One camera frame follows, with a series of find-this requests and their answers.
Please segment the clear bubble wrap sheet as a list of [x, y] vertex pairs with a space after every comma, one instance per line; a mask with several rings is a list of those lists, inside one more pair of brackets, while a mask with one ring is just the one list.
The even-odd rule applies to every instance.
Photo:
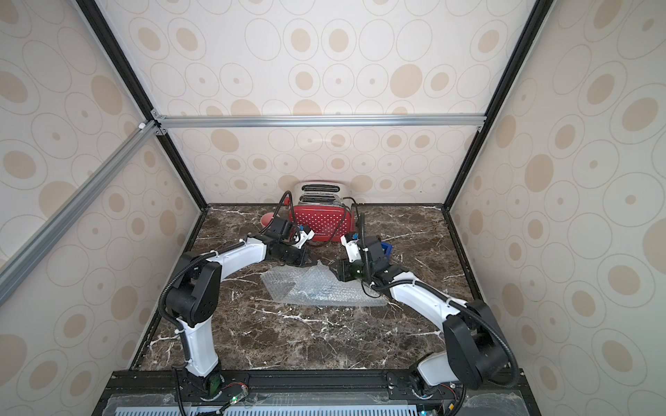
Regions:
[[388, 303], [358, 280], [338, 281], [320, 262], [307, 268], [273, 267], [261, 280], [278, 303], [317, 307], [381, 307]]

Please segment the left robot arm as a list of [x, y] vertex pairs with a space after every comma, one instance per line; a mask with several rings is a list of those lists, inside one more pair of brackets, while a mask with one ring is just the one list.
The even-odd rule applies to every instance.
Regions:
[[291, 192], [285, 192], [269, 224], [236, 244], [202, 254], [184, 253], [160, 294], [157, 310], [176, 327], [187, 379], [207, 400], [223, 389], [212, 330], [222, 280], [267, 259], [293, 267], [312, 265], [306, 243], [314, 238], [314, 231], [298, 223], [293, 202]]

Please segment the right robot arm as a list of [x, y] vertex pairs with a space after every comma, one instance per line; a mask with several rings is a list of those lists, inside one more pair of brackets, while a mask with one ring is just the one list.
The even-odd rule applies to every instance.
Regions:
[[515, 353], [486, 303], [449, 296], [391, 263], [379, 239], [348, 233], [340, 243], [347, 258], [333, 268], [338, 280], [358, 280], [406, 304], [442, 332], [445, 350], [422, 358], [412, 369], [413, 388], [418, 395], [449, 383], [472, 389], [484, 384], [517, 386], [520, 369]]

